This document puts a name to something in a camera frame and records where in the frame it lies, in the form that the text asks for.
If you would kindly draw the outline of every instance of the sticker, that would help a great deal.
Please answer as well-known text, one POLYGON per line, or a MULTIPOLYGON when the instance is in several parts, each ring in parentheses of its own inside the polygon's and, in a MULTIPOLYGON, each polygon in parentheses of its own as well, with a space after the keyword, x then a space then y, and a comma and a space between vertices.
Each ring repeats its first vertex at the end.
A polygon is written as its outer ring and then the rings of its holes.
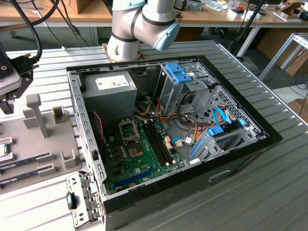
POLYGON ((12 165, 8 165, 8 166, 4 166, 4 167, 0 167, 0 170, 5 170, 7 168, 11 168, 11 167, 15 167, 16 164, 12 164, 12 165))
POLYGON ((189 163, 190 163, 191 165, 193 165, 193 164, 195 164, 195 163, 197 163, 197 162, 200 162, 200 159, 199 159, 199 158, 195 158, 194 160, 190 161, 189 163))
POLYGON ((16 180, 17 180, 17 178, 6 180, 6 181, 3 181, 3 182, 0 182, 0 185, 1 184, 7 184, 7 183, 10 183, 10 182, 13 182, 13 181, 16 181, 16 180))
POLYGON ((192 139, 190 137, 187 137, 185 140, 185 143, 191 143, 192 139))
POLYGON ((193 72, 186 73, 187 76, 195 76, 193 72))
POLYGON ((111 88, 119 88, 129 86, 124 75, 121 76, 112 76, 105 78, 97 78, 95 80, 98 90, 105 90, 111 88))

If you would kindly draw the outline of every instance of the aluminum profile table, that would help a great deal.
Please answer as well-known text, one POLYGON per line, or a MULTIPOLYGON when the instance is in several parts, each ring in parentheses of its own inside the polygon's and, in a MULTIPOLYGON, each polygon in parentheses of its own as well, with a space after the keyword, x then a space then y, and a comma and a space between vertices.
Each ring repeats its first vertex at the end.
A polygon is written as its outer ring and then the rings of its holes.
MULTIPOLYGON (((239 174, 172 206, 129 224, 120 231, 264 231, 308 227, 308 126, 253 73, 213 41, 177 42, 167 51, 142 46, 147 59, 206 55, 237 90, 279 131, 284 140, 239 174)), ((9 52, 15 57, 26 52, 9 52)), ((43 52, 26 94, 40 93, 41 111, 64 106, 70 112, 80 146, 65 67, 106 63, 100 47, 43 52)), ((22 116, 25 98, 13 116, 22 116)), ((66 205, 66 176, 0 195, 3 230, 73 231, 66 205)), ((82 230, 101 231, 100 223, 82 230)))
POLYGON ((281 65, 281 69, 284 70, 289 64, 295 60, 295 58, 302 54, 305 49, 308 49, 308 33, 292 33, 283 46, 279 49, 274 58, 270 61, 264 71, 260 74, 259 79, 264 80, 265 77, 270 73, 273 67, 277 64, 279 59, 283 56, 284 52, 293 44, 297 42, 298 46, 294 51, 289 55, 289 57, 281 65))

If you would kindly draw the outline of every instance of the wooden desk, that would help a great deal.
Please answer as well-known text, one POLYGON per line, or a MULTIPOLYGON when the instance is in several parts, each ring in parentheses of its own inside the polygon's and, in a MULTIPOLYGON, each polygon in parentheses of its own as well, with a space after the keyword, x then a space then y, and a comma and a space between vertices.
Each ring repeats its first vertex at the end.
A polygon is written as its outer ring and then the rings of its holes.
MULTIPOLYGON (((37 0, 42 6, 42 14, 45 14, 51 7, 49 0, 37 0)), ((247 3, 243 1, 242 6, 247 7, 247 3)), ((23 7, 30 7, 30 4, 23 4, 23 7)), ((267 15, 261 16, 260 19, 254 20, 251 24, 251 32, 246 41, 238 52, 237 56, 243 56, 249 45, 257 35, 258 31, 263 28, 308 28, 308 22, 303 23, 286 23, 282 19, 275 16, 273 9, 265 9, 267 15)), ((38 19, 34 13, 26 12, 30 20, 38 19)), ((69 12, 71 20, 76 26, 93 26, 93 27, 111 27, 112 16, 106 8, 102 0, 92 0, 92 2, 80 13, 69 12)), ((21 18, 15 8, 9 3, 0 1, 0 26, 9 25, 13 23, 20 23, 21 18)), ((204 11, 195 12, 184 10, 181 15, 180 24, 182 27, 240 27, 242 24, 241 18, 232 19, 228 16, 226 10, 217 12, 206 6, 204 11)), ((67 26, 57 11, 48 19, 49 26, 67 26)))
MULTIPOLYGON (((37 2, 38 7, 44 8, 40 10, 42 15, 45 15, 52 7, 52 3, 49 0, 37 0, 37 2)), ((22 7, 27 7, 29 10, 34 9, 31 3, 23 4, 22 7)), ((59 3, 59 7, 64 14, 61 2, 59 3)), ((39 16, 35 13, 24 12, 31 21, 39 19, 39 16)), ((72 22, 75 22, 74 24, 76 26, 111 26, 112 16, 102 0, 92 0, 80 14, 73 11, 69 11, 68 13, 70 19, 72 22)), ((0 1, 0 26, 12 24, 12 21, 19 23, 21 22, 21 17, 11 4, 0 1)), ((67 26, 57 10, 47 22, 49 26, 67 26)))

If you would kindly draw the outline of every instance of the expansion slot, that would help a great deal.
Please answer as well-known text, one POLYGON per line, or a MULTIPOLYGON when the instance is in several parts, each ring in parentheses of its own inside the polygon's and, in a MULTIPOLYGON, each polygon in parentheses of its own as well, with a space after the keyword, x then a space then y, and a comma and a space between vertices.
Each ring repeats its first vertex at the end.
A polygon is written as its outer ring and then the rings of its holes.
POLYGON ((19 181, 19 180, 24 180, 24 179, 27 179, 27 178, 30 178, 30 177, 37 176, 40 172, 46 171, 47 169, 50 169, 50 168, 54 168, 54 167, 52 165, 47 165, 47 166, 38 168, 36 170, 30 171, 30 172, 27 172, 27 173, 23 173, 23 174, 14 176, 14 177, 10 177, 10 178, 7 178, 7 179, 0 180, 0 188, 3 187, 6 184, 9 184, 9 183, 13 183, 13 182, 16 182, 16 181, 19 181))
POLYGON ((143 172, 143 173, 138 174, 136 176, 133 176, 133 177, 130 177, 130 178, 127 178, 127 179, 124 179, 124 180, 120 180, 120 181, 114 183, 114 186, 118 187, 118 186, 122 186, 122 185, 125 185, 125 184, 130 184, 130 183, 132 183, 136 180, 140 180, 142 178, 149 176, 150 172, 152 172, 152 171, 153 171, 153 169, 151 168, 151 169, 147 170, 146 172, 143 172))
POLYGON ((172 162, 171 156, 165 144, 159 137, 154 124, 143 125, 142 129, 144 130, 148 138, 148 141, 158 158, 160 165, 164 166, 166 163, 171 163, 172 162))
POLYGON ((37 162, 39 158, 42 159, 43 157, 47 157, 47 156, 50 156, 50 155, 51 155, 51 153, 47 152, 47 153, 39 154, 39 155, 30 157, 30 158, 27 158, 27 159, 17 160, 17 161, 14 161, 14 162, 10 162, 8 164, 0 165, 0 171, 1 170, 8 170, 8 169, 11 169, 11 168, 16 168, 16 167, 20 167, 20 166, 24 166, 24 165, 28 165, 28 164, 37 162))

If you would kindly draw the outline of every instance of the cardboard box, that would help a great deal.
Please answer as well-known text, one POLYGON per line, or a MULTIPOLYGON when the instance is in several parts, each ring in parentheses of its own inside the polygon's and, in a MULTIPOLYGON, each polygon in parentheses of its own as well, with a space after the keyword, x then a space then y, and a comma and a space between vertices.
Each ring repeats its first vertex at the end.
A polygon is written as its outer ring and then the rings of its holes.
MULTIPOLYGON (((295 111, 297 114, 299 114, 300 109, 302 108, 304 99, 297 99, 288 104, 289 107, 292 108, 293 111, 295 111)), ((306 122, 308 122, 308 99, 306 99, 303 110, 300 114, 300 117, 302 117, 306 122)))
POLYGON ((90 2, 91 0, 64 0, 67 10, 75 13, 80 13, 90 2))

